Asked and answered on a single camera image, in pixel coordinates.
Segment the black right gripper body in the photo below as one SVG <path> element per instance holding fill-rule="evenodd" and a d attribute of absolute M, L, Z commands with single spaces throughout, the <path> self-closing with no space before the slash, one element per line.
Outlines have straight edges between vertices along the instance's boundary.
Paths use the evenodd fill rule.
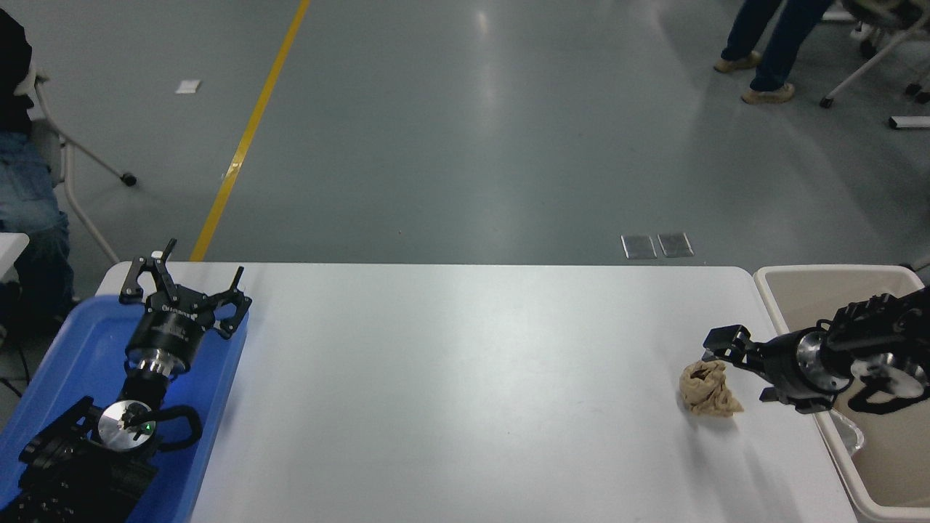
<path fill-rule="evenodd" d="M 759 345 L 763 378 L 795 400 L 797 413 L 827 413 L 835 403 L 835 376 L 821 360 L 826 331 L 795 331 Z"/>

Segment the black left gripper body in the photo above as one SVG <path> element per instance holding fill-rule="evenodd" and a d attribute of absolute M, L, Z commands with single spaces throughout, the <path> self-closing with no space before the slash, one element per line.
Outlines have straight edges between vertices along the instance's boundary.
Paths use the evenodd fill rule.
<path fill-rule="evenodd" d="M 177 298 L 179 301 L 173 302 L 165 291 L 157 291 L 146 298 L 142 320 L 126 347 L 128 360 L 143 360 L 155 350 L 169 353 L 182 362 L 195 360 L 206 328 L 212 324 L 210 319 L 200 320 L 204 311 L 195 310 L 207 295 L 180 287 Z"/>

